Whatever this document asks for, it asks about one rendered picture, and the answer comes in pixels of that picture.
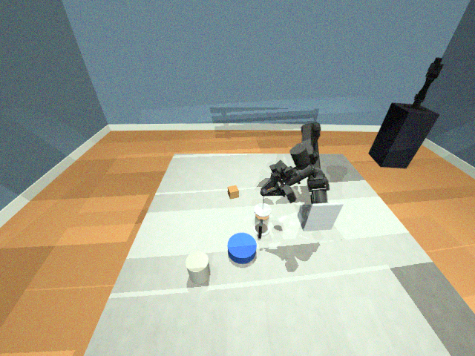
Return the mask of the blue cylinder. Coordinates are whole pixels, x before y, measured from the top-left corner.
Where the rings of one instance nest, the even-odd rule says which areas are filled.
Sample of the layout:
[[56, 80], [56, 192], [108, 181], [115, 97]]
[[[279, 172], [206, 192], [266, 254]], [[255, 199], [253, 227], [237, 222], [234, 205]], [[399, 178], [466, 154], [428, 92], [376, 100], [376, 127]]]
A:
[[256, 254], [257, 243], [249, 234], [233, 235], [228, 241], [228, 255], [238, 264], [250, 263]]

